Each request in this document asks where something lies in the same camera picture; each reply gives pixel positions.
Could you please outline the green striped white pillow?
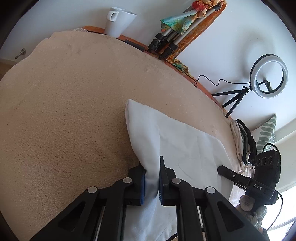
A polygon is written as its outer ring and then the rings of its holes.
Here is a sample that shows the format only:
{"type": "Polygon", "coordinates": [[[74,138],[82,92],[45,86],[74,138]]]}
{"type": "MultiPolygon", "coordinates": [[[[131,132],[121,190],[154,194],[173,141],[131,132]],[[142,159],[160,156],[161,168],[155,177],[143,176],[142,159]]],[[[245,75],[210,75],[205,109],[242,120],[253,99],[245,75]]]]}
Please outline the green striped white pillow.
{"type": "Polygon", "coordinates": [[[274,114],[269,120],[251,132],[251,135],[256,142],[257,154],[262,153],[262,150],[267,143],[274,143],[275,127],[276,114],[274,114]]]}

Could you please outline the small black tripod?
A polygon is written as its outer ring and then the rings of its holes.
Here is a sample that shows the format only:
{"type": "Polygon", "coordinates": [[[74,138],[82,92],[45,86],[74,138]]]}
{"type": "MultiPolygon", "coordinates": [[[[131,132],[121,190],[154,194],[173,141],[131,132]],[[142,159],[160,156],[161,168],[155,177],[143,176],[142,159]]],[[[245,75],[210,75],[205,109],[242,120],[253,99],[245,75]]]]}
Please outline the small black tripod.
{"type": "Polygon", "coordinates": [[[242,101],[243,97],[248,92],[250,92],[250,90],[251,90],[251,87],[244,86],[243,89],[241,89],[241,90],[232,90],[232,91],[215,93],[215,94],[212,94],[212,96],[217,97],[217,96],[226,96],[226,95],[233,95],[234,94],[234,96],[231,99],[229,99],[227,102],[222,104],[222,108],[225,108],[225,107],[229,106],[230,104],[233,104],[232,107],[227,112],[227,114],[225,115],[225,117],[228,118],[230,116],[230,114],[232,114],[234,109],[236,109],[238,104],[242,101]]]}

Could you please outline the white ceramic cup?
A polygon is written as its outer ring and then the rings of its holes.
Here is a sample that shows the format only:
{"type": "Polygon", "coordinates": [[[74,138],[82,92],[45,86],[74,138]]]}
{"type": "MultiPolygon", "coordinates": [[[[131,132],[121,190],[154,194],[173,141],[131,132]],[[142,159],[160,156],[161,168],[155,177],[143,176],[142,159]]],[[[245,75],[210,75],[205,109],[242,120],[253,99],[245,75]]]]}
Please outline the white ceramic cup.
{"type": "Polygon", "coordinates": [[[104,33],[108,36],[119,38],[136,17],[137,14],[126,9],[112,7],[106,16],[104,33]]]}

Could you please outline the stack of folded clothes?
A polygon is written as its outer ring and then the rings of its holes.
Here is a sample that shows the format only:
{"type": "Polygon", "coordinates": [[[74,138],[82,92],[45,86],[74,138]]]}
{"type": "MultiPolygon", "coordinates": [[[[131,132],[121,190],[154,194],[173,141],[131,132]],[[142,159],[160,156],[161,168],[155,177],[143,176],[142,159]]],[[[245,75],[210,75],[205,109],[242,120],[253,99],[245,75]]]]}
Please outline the stack of folded clothes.
{"type": "Polygon", "coordinates": [[[252,169],[257,161],[257,145],[251,131],[240,119],[232,120],[230,128],[234,138],[236,156],[240,162],[239,174],[252,169]]]}

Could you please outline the beige fleece blanket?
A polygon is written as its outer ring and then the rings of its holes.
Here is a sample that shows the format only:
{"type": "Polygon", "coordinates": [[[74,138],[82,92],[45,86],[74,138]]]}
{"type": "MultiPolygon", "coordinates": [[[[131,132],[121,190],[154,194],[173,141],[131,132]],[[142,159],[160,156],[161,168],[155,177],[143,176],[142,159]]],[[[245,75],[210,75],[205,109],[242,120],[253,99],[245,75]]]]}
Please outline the beige fleece blanket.
{"type": "Polygon", "coordinates": [[[138,163],[129,99],[216,137],[236,163],[229,120],[180,73],[108,36],[56,32],[1,80],[1,212],[19,240],[138,163]]]}

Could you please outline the white garment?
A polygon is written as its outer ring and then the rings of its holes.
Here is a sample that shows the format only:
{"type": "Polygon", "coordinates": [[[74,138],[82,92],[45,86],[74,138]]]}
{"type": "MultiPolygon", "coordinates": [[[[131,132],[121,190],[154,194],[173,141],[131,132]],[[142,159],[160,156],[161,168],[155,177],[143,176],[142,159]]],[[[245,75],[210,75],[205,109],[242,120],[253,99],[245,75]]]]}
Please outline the white garment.
{"type": "Polygon", "coordinates": [[[231,163],[217,138],[131,99],[125,119],[132,149],[145,169],[145,194],[143,205],[126,210],[124,240],[167,240],[177,232],[175,207],[163,207],[159,200],[160,158],[191,186],[212,186],[230,197],[233,185],[217,168],[231,168],[231,163]]]}

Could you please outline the metal door stop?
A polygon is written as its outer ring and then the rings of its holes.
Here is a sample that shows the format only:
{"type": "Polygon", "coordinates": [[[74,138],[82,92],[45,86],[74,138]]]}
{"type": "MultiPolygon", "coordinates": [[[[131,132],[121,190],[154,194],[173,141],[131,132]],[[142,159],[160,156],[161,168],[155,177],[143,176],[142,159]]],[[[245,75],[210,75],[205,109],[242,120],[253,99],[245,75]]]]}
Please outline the metal door stop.
{"type": "Polygon", "coordinates": [[[20,51],[20,53],[17,54],[17,55],[15,56],[15,59],[18,59],[20,56],[24,56],[25,54],[26,54],[26,49],[23,48],[23,49],[20,51]]]}

